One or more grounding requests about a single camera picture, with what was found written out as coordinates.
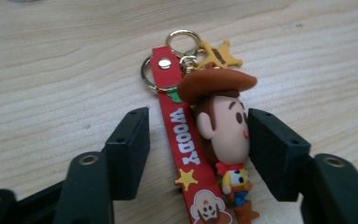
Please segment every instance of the cartoon face print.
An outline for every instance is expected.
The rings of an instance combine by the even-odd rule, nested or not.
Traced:
[[[216,96],[213,111],[216,127],[211,141],[217,159],[225,165],[243,163],[249,154],[249,131],[241,101]]]
[[[224,210],[223,201],[209,190],[203,189],[197,192],[194,198],[191,215],[197,220],[196,223],[230,223],[231,216]]]

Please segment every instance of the brown cowboy hat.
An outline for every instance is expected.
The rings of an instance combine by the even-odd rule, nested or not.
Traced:
[[[196,105],[205,96],[220,91],[246,91],[257,83],[257,78],[243,72],[209,67],[187,75],[177,86],[179,97]]]

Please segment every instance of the small cartoon figure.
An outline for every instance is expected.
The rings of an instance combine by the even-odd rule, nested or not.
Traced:
[[[195,224],[232,223],[232,217],[225,211],[223,201],[206,189],[200,190],[194,197],[191,215],[196,219]]]
[[[252,183],[243,163],[249,155],[249,131],[241,91],[252,88],[255,77],[240,71],[213,68],[187,75],[178,85],[179,97],[194,106],[197,127],[203,138],[204,154],[223,176],[222,191],[234,202],[239,223],[259,217],[245,196]]]

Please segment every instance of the red strap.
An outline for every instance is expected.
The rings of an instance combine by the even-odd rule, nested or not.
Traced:
[[[171,61],[169,68],[162,69],[158,66],[158,62],[164,58]],[[153,49],[150,64],[158,87],[172,86],[182,79],[179,59],[168,46]],[[219,206],[221,211],[218,212],[223,214],[220,217],[225,217],[226,223],[231,222],[232,217],[227,213],[223,203],[222,192],[217,184],[213,169],[202,154],[199,134],[190,105],[185,102],[174,103],[165,91],[158,92],[158,100],[171,145],[173,160],[179,175],[179,179],[175,182],[182,185],[191,223],[200,221],[200,213],[197,213],[197,206],[200,205],[196,201],[205,198],[205,200],[201,200],[204,205],[206,203],[216,204],[210,202],[213,201],[211,194],[215,201],[221,202],[219,204],[223,206],[221,209]]]

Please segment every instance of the red bandana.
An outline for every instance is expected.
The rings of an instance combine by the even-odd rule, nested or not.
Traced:
[[[218,162],[215,166],[219,175],[224,175],[227,171],[243,169],[243,164],[225,165],[222,162]]]

